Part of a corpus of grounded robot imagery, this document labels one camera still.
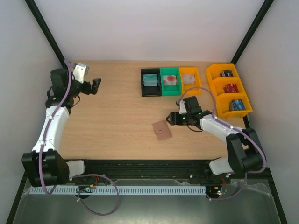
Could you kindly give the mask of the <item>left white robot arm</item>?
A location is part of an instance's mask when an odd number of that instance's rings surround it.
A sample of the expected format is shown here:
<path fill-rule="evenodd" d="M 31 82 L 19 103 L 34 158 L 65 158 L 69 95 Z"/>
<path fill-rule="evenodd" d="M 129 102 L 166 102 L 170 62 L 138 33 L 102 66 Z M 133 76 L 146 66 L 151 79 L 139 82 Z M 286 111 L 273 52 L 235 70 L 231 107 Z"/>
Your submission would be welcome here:
<path fill-rule="evenodd" d="M 74 176 L 85 171 L 82 160 L 65 161 L 59 154 L 64 126 L 74 107 L 74 99 L 81 93 L 95 95 L 101 79 L 92 82 L 84 80 L 87 65 L 78 63 L 74 70 L 55 69 L 51 71 L 52 86 L 47 91 L 46 117 L 38 138 L 30 153 L 24 153 L 22 164 L 33 187 L 66 184 Z"/>

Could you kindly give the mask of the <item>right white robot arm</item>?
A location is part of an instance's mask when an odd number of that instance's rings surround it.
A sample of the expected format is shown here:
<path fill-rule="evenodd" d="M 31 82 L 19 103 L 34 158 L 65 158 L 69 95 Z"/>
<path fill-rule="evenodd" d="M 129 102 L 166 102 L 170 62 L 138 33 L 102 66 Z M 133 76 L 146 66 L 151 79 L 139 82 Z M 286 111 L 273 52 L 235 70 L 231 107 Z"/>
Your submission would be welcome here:
<path fill-rule="evenodd" d="M 209 132 L 226 143 L 227 156 L 210 161 L 204 171 L 207 182 L 215 182 L 224 173 L 244 175 L 265 170 L 266 157 L 253 128 L 235 127 L 211 111 L 203 111 L 195 96 L 180 100 L 177 106 L 179 112 L 171 112 L 166 117 L 170 125 L 194 126 L 197 132 Z"/>

